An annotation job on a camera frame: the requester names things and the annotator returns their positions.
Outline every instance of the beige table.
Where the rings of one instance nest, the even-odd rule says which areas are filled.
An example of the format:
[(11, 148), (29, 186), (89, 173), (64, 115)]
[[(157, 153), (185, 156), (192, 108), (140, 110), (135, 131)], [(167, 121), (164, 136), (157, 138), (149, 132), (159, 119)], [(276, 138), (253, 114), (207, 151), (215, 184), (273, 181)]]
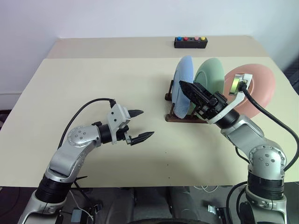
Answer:
[[(194, 57), (195, 70), (209, 57)], [(219, 57), (224, 71), (246, 63), (272, 69), (276, 91), (267, 109), (299, 132), (299, 97), (268, 57)], [(79, 175), (83, 187), (229, 185), (247, 179), (247, 164), (215, 125), (167, 123), (164, 100), (179, 58), (45, 59), (0, 132), (0, 186), (36, 187), (73, 114), (93, 98), (115, 98), (145, 113), (129, 123), (133, 136), (155, 131), (144, 143), (104, 144), (94, 149)], [(71, 127), (106, 121), (107, 103), (82, 111)], [(253, 120), (267, 138), (295, 154), (292, 136), (262, 114)], [(285, 181), (299, 180), (298, 162)]]

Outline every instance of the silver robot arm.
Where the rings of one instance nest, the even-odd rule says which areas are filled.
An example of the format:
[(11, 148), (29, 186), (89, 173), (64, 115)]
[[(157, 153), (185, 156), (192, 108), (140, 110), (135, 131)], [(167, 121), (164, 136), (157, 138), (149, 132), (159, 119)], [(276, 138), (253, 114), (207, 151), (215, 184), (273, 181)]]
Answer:
[(197, 114), (207, 123), (221, 128), (221, 133), (249, 159), (248, 201), (240, 205), (241, 223), (287, 224), (284, 195), (286, 156), (277, 143), (264, 137), (259, 126), (234, 110), (245, 96), (238, 91), (238, 86), (246, 83), (248, 88), (251, 78), (251, 74), (235, 76), (230, 93), (236, 97), (230, 104), (222, 94), (216, 92), (212, 95), (199, 83), (180, 81), (180, 86), (197, 106)]
[(86, 156), (102, 143), (125, 140), (127, 144), (134, 145), (145, 141), (153, 132), (140, 134), (136, 138), (128, 136), (127, 124), (131, 117), (143, 113), (140, 110), (127, 110), (120, 104), (115, 104), (109, 112), (108, 124), (96, 122), (91, 126), (73, 128), (67, 135), (67, 140), (53, 155), (39, 187), (23, 211), (18, 224), (25, 224), (29, 217), (37, 221), (36, 213), (48, 215), (46, 220), (54, 222), (61, 212), (66, 195), (84, 163)]

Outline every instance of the floor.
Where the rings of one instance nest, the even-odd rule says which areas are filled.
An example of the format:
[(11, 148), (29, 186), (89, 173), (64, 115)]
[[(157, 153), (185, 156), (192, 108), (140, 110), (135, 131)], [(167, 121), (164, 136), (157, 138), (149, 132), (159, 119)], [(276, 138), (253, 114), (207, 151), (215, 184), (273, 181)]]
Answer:
[[(199, 219), (209, 224), (221, 224), (220, 219), (213, 213), (207, 212), (208, 205), (216, 207), (225, 207), (225, 200), (231, 187), (219, 187), (213, 193), (206, 193), (203, 190), (190, 187), (190, 194), (195, 202)], [(130, 189), (119, 188), (97, 188), (88, 189), (86, 194), (95, 202), (98, 201), (103, 204), (101, 211), (100, 223), (104, 223), (107, 218), (107, 213), (113, 201), (120, 196), (126, 194)], [(234, 224), (239, 224), (235, 212), (235, 201), (238, 189), (231, 197), (230, 210), (233, 217)], [(27, 201), (34, 191), (34, 188), (13, 188), (3, 187), (0, 191), (0, 223), (1, 224), (16, 224)], [(134, 220), (148, 219), (148, 218), (171, 218), (168, 204), (166, 202), (166, 188), (165, 187), (152, 187), (152, 188), (134, 188), (137, 201), (134, 208)], [(87, 206), (83, 197), (78, 191), (73, 190), (76, 200), (81, 207)], [(287, 212), (289, 224), (299, 223), (299, 186), (295, 183), (285, 184), (285, 195), (288, 198)], [(7, 214), (3, 215), (6, 211), (13, 209)], [(76, 207), (74, 200), (68, 195), (67, 203), (64, 206), (64, 211), (72, 213)], [(71, 223), (71, 215), (63, 213), (63, 223)]]

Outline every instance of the blue plate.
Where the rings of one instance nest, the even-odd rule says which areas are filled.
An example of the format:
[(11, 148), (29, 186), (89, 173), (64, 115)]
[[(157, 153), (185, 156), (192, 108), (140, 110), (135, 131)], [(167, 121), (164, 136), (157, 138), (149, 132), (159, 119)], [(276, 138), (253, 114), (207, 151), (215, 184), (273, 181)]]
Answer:
[(190, 100), (183, 94), (179, 81), (193, 83), (193, 63), (191, 56), (182, 57), (174, 73), (172, 85), (172, 102), (175, 103), (174, 114), (183, 119), (188, 113)]

